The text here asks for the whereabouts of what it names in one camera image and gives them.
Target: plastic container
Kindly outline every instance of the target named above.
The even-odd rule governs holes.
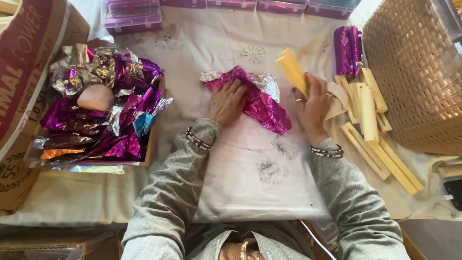
[[[205,9],[205,0],[160,0],[162,6]]]
[[[281,14],[302,14],[306,8],[307,0],[274,1],[257,0],[256,9],[261,12]]]
[[[208,7],[240,8],[253,11],[257,0],[207,0]]]
[[[306,14],[346,20],[361,0],[308,0]]]
[[[339,236],[339,229],[335,223],[330,221],[311,221],[318,235],[324,241],[326,249],[329,251],[337,247],[337,237]]]
[[[158,0],[103,0],[101,18],[112,35],[162,29]]]

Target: right hand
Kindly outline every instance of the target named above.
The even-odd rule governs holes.
[[[222,127],[230,126],[242,113],[245,100],[242,99],[247,91],[239,79],[230,80],[222,88],[216,88],[210,100],[208,118],[219,123]]]
[[[309,73],[305,73],[305,80],[310,86],[308,100],[298,89],[292,89],[295,100],[301,99],[295,101],[297,119],[310,144],[319,147],[319,144],[329,137],[323,126],[330,108],[327,82]]]

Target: white cable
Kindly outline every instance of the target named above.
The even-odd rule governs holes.
[[[327,250],[315,237],[315,235],[313,235],[313,232],[311,232],[311,230],[308,228],[308,226],[305,224],[305,222],[303,222],[302,220],[300,220],[300,222],[305,226],[306,230],[308,230],[308,232],[310,233],[311,237],[316,241],[316,243],[318,243],[318,245],[320,245],[324,251],[326,251],[326,253],[330,256],[330,258],[332,258],[332,260],[337,260],[330,252],[329,250]]]

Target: woven basket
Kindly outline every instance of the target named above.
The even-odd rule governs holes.
[[[462,22],[448,2],[385,0],[363,42],[392,138],[415,151],[462,155]]]

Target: bracelet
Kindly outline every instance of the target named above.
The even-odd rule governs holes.
[[[186,130],[186,136],[189,138],[189,140],[191,140],[193,143],[195,143],[201,149],[210,150],[210,148],[212,148],[211,145],[208,145],[208,144],[204,143],[199,138],[197,138],[195,135],[193,135],[193,133],[191,133],[191,127],[188,127],[188,129]]]
[[[321,157],[332,157],[332,158],[340,158],[343,157],[343,154],[345,153],[340,145],[337,144],[339,149],[337,150],[321,150],[318,148],[314,148],[310,145],[311,151]]]

